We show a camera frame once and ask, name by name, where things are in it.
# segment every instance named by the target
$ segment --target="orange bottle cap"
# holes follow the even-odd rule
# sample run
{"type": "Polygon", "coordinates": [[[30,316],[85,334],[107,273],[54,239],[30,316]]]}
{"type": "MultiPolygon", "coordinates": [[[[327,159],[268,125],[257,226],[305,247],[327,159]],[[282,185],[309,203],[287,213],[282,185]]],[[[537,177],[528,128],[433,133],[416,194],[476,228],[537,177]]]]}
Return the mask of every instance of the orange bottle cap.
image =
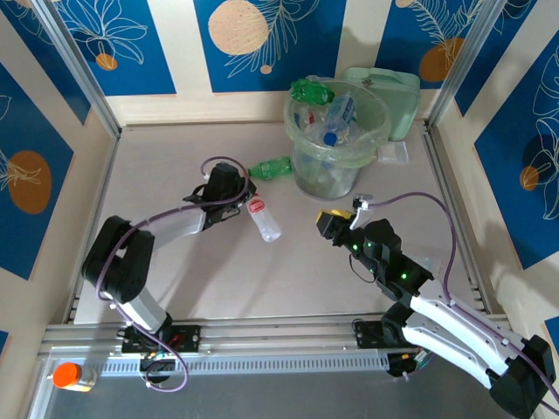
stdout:
{"type": "Polygon", "coordinates": [[[81,367],[73,362],[65,362],[54,371],[53,384],[58,388],[66,388],[78,384],[81,367]]]}

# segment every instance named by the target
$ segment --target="white tabletop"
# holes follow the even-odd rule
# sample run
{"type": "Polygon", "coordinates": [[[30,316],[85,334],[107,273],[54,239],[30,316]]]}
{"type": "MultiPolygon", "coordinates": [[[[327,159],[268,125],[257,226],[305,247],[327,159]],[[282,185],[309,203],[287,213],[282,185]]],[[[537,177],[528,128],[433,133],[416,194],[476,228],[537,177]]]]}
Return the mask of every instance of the white tabletop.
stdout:
{"type": "MultiPolygon", "coordinates": [[[[405,139],[409,163],[375,161],[362,171],[354,192],[373,194],[377,202],[414,190],[440,196],[420,129],[414,124],[405,139]]],[[[251,166],[289,155],[292,146],[282,124],[125,130],[101,220],[119,215],[139,221],[177,206],[204,183],[199,165],[213,155],[230,155],[251,166]]],[[[326,203],[303,195],[291,176],[256,184],[283,230],[280,239],[264,242],[243,209],[241,215],[179,239],[153,256],[147,287],[174,319],[379,313],[392,305],[376,285],[351,272],[348,252],[321,238],[314,224],[319,210],[351,210],[353,193],[326,203]]],[[[377,209],[375,218],[390,220],[406,254],[430,258],[436,271],[444,270],[451,235],[436,204],[409,198],[377,209]]],[[[451,288],[473,303],[459,256],[451,288]]],[[[118,314],[97,301],[93,287],[85,283],[75,323],[116,320],[118,314]]]]}

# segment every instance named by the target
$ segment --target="small plastic bottle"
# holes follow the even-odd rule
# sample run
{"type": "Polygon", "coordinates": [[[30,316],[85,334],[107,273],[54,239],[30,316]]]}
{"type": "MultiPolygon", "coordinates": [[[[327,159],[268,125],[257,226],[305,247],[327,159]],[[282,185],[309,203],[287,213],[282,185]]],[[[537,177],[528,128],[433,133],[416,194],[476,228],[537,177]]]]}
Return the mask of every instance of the small plastic bottle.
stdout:
{"type": "Polygon", "coordinates": [[[64,390],[87,392],[97,381],[97,371],[73,362],[65,362],[56,368],[52,383],[64,390]]]}
{"type": "Polygon", "coordinates": [[[338,138],[348,134],[349,124],[354,113],[355,101],[349,93],[335,97],[324,119],[326,126],[326,133],[323,136],[324,144],[333,147],[338,138]]]}
{"type": "Polygon", "coordinates": [[[272,214],[266,207],[266,204],[260,198],[259,194],[249,199],[246,203],[246,208],[260,230],[260,235],[266,242],[273,242],[276,238],[281,236],[281,228],[273,219],[272,214]]]}
{"type": "Polygon", "coordinates": [[[291,158],[281,157],[276,160],[261,161],[256,166],[249,168],[248,173],[251,177],[267,181],[277,176],[289,175],[293,172],[291,158]]]}

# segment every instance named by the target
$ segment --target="purple cable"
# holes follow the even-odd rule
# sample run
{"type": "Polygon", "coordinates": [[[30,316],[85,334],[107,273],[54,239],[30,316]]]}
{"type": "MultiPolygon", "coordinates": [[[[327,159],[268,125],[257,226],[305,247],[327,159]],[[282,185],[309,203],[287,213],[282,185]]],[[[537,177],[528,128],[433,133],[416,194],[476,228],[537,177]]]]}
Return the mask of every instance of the purple cable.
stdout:
{"type": "MultiPolygon", "coordinates": [[[[245,175],[245,185],[243,187],[243,190],[241,190],[241,192],[239,192],[238,195],[234,196],[233,198],[223,199],[221,201],[214,201],[214,202],[210,202],[210,203],[190,204],[190,205],[185,205],[181,208],[169,209],[167,211],[163,211],[160,214],[156,214],[154,216],[151,216],[150,218],[147,218],[147,219],[139,222],[138,224],[133,225],[130,228],[130,230],[128,230],[124,235],[122,235],[121,239],[117,242],[117,244],[111,250],[111,252],[108,255],[107,261],[105,262],[105,264],[103,265],[103,268],[101,269],[101,272],[100,272],[99,277],[97,279],[97,284],[95,285],[95,295],[97,296],[98,299],[100,299],[102,301],[112,301],[111,299],[107,299],[107,298],[105,298],[101,295],[101,289],[103,287],[103,283],[105,282],[105,275],[107,274],[108,267],[110,266],[111,262],[113,262],[113,259],[116,256],[116,252],[122,247],[122,245],[128,240],[128,238],[134,232],[138,231],[140,228],[142,228],[142,227],[144,227],[144,226],[146,226],[150,223],[153,223],[157,220],[161,220],[162,218],[165,218],[167,216],[172,216],[172,215],[177,214],[179,212],[183,212],[183,211],[186,211],[186,210],[193,210],[195,208],[202,208],[202,207],[206,207],[206,206],[209,206],[209,205],[225,205],[227,203],[234,203],[235,201],[237,201],[241,196],[243,196],[246,193],[246,191],[248,190],[248,186],[249,186],[248,170],[240,162],[238,162],[235,159],[232,159],[231,157],[227,157],[227,156],[223,156],[223,155],[217,155],[215,157],[211,157],[210,159],[204,161],[202,163],[202,165],[200,166],[200,170],[202,172],[202,175],[206,176],[206,173],[204,171],[205,166],[209,162],[215,161],[215,160],[231,161],[234,164],[236,164],[243,171],[243,174],[245,175]]],[[[148,332],[145,328],[143,328],[142,326],[135,323],[132,319],[130,319],[128,317],[128,315],[119,306],[116,306],[116,309],[122,315],[122,317],[124,317],[128,322],[130,322],[132,324],[132,326],[134,326],[136,328],[136,330],[138,332],[145,335],[148,339],[152,340],[157,345],[165,348],[166,351],[173,354],[183,365],[184,378],[183,378],[183,382],[179,386],[174,387],[174,388],[159,388],[159,387],[153,387],[152,386],[151,388],[153,388],[154,390],[160,391],[162,393],[174,393],[176,391],[179,391],[179,390],[183,389],[186,386],[186,382],[188,381],[188,368],[187,368],[186,362],[183,360],[183,358],[172,347],[170,347],[165,342],[161,341],[156,336],[154,336],[153,334],[148,332]]]]}
{"type": "MultiPolygon", "coordinates": [[[[445,212],[446,219],[448,220],[448,223],[451,227],[452,250],[451,250],[450,259],[448,260],[448,265],[446,266],[445,276],[443,278],[443,292],[445,294],[446,299],[448,300],[448,306],[451,307],[452,310],[454,310],[456,312],[459,312],[460,315],[462,315],[464,317],[467,317],[469,320],[471,320],[473,323],[475,323],[476,326],[478,326],[480,329],[482,329],[485,333],[487,333],[489,335],[492,335],[495,339],[500,340],[501,343],[504,342],[504,341],[508,341],[500,333],[495,332],[491,327],[487,326],[483,321],[481,321],[481,320],[477,319],[476,317],[474,317],[473,315],[471,315],[469,312],[464,310],[458,304],[452,304],[451,305],[452,297],[451,297],[450,291],[448,289],[448,282],[449,282],[449,277],[450,277],[450,273],[451,273],[452,264],[454,263],[454,258],[456,256],[457,238],[456,238],[456,229],[454,228],[454,221],[452,220],[451,213],[450,213],[449,209],[446,208],[446,205],[441,200],[439,200],[436,196],[433,196],[431,194],[427,194],[425,192],[409,192],[407,194],[396,196],[392,199],[389,199],[388,201],[384,201],[383,203],[373,203],[372,206],[377,207],[377,208],[384,207],[386,205],[390,205],[391,203],[395,203],[397,201],[400,201],[401,199],[408,198],[408,197],[411,197],[411,196],[423,196],[423,197],[429,198],[429,199],[433,200],[435,203],[437,203],[437,205],[445,212]]],[[[557,390],[555,390],[555,388],[553,387],[553,383],[538,368],[538,366],[535,365],[534,362],[532,360],[530,360],[514,343],[508,341],[507,346],[510,347],[517,356],[520,356],[538,374],[538,376],[540,377],[542,382],[548,388],[549,392],[556,399],[556,402],[559,403],[559,393],[557,393],[557,390]]],[[[549,409],[549,411],[551,411],[552,413],[559,416],[559,410],[549,406],[546,402],[541,402],[541,405],[543,407],[549,409]]]]}

